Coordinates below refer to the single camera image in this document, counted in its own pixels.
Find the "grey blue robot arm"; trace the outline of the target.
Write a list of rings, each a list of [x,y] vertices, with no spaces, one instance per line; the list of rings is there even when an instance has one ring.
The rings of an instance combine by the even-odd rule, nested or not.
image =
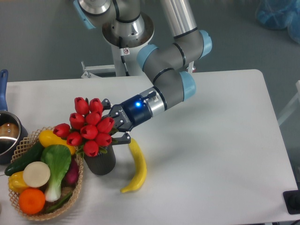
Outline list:
[[[193,63],[211,51],[212,41],[206,31],[198,30],[187,0],[161,1],[174,38],[163,50],[150,44],[154,25],[140,10],[139,1],[75,0],[73,5],[86,28],[102,29],[113,54],[112,65],[84,67],[84,73],[145,75],[153,85],[120,104],[105,102],[115,122],[114,131],[123,133],[113,144],[130,143],[129,132],[134,127],[195,94]]]

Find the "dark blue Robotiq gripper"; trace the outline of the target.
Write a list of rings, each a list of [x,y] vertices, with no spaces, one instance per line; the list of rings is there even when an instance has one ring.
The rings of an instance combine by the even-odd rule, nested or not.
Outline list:
[[[112,137],[112,144],[129,144],[131,136],[129,131],[151,118],[151,112],[141,95],[135,95],[130,99],[111,106],[105,98],[101,102],[103,110],[110,110],[104,117],[114,120],[114,127],[119,132],[125,132],[121,137]]]

